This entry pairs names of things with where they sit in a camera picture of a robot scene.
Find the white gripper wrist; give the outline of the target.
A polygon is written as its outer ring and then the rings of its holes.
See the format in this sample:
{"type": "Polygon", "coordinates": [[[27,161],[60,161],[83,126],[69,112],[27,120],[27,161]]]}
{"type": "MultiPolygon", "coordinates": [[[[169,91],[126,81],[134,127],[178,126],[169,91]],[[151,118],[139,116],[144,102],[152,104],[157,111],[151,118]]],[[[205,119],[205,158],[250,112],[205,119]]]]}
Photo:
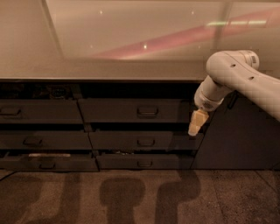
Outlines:
{"type": "Polygon", "coordinates": [[[200,128],[209,118],[209,114],[207,112],[215,111],[222,104],[222,102],[223,100],[209,100],[203,95],[202,92],[196,92],[194,95],[194,104],[198,110],[194,110],[192,112],[188,135],[195,137],[199,133],[200,128]]]}

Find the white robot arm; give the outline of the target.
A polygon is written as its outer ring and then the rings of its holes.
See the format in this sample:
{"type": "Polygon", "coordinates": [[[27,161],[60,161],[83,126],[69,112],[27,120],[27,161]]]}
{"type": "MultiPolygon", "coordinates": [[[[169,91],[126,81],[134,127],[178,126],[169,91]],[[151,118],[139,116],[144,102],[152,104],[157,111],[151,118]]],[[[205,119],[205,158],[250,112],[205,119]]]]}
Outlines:
{"type": "Polygon", "coordinates": [[[221,51],[206,62],[207,77],[194,95],[198,108],[192,112],[188,135],[195,137],[231,92],[237,91],[280,121],[280,80],[258,72],[260,60],[250,50],[221,51]]]}

